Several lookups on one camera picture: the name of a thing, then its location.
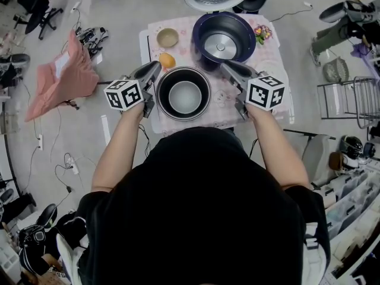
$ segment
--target basket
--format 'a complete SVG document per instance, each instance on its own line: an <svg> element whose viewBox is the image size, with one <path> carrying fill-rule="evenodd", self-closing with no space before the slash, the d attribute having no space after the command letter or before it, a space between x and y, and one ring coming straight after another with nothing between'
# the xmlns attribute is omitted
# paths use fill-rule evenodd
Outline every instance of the basket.
<svg viewBox="0 0 380 285"><path fill-rule="evenodd" d="M323 66L323 74L329 83L340 83L349 79L349 68L345 60L340 57L327 62Z"/></svg>

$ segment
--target hand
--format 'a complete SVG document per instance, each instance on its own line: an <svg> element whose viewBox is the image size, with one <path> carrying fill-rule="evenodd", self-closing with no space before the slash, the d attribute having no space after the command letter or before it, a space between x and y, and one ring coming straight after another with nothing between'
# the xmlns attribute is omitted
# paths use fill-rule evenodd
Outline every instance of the hand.
<svg viewBox="0 0 380 285"><path fill-rule="evenodd" d="M247 103L245 107L248 111L249 118L252 119L253 121L272 115L271 111L265 111L249 103Z"/></svg>
<svg viewBox="0 0 380 285"><path fill-rule="evenodd" d="M144 106L144 102L140 102L129 110L124 111L122 117L139 124L144 116Z"/></svg>
<svg viewBox="0 0 380 285"><path fill-rule="evenodd" d="M367 48L370 48L371 47L371 44L367 41L367 38L365 35L363 35L363 43L367 46Z"/></svg>

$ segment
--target pink towel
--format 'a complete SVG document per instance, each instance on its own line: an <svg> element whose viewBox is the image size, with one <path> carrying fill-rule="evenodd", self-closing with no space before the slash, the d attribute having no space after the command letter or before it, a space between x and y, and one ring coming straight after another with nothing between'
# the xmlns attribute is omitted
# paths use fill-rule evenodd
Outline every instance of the pink towel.
<svg viewBox="0 0 380 285"><path fill-rule="evenodd" d="M69 59L57 78L56 61L64 59L67 52ZM99 76L92 69L88 50L71 31L67 50L53 62L38 66L36 96L28 108L25 121L42 116L67 100L91 95L98 82Z"/></svg>

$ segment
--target pink floral tablecloth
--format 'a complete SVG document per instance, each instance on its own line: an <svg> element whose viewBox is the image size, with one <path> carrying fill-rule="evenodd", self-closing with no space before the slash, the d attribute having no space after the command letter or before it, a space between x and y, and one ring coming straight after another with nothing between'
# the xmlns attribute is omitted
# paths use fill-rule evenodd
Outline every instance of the pink floral tablecloth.
<svg viewBox="0 0 380 285"><path fill-rule="evenodd" d="M261 15L242 14L240 16L246 20L253 29L258 25L270 26L270 22ZM148 32L151 60L159 60L160 54L167 52L176 59L176 67L188 66L202 71L199 65L192 60L190 53L192 29L199 18L200 16L183 17L149 24ZM158 32L166 28L175 29L179 34L178 43L168 49L160 47L156 40ZM284 101L281 105L276 107L274 113L281 115L282 112L287 112L289 109L289 80L283 68L283 62L275 39L270 38L266 40L263 45L257 43L254 54L247 60L246 64L255 68L257 71L265 69L275 77L278 77L277 73L280 73L282 77L278 77L278 79L282 80L287 87L284 93ZM150 88L152 94L155 95L157 84L161 76L167 71L168 69L166 68L163 68L161 71L158 79L156 79L155 86ZM193 121L180 122L167 117L157 105L161 125L160 129L164 136L195 126L229 128L244 121L235 109L235 97L239 94L237 88L232 86L220 74L203 73L210 81L212 89L212 98L208 109L203 115Z"/></svg>

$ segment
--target power strip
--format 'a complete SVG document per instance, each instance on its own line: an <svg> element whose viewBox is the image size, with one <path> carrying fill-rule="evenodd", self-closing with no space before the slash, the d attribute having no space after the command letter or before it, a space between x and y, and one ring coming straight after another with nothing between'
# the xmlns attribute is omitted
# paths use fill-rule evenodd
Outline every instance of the power strip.
<svg viewBox="0 0 380 285"><path fill-rule="evenodd" d="M41 151L43 151L43 138L42 138L42 134L38 135L38 146L39 146L39 149Z"/></svg>

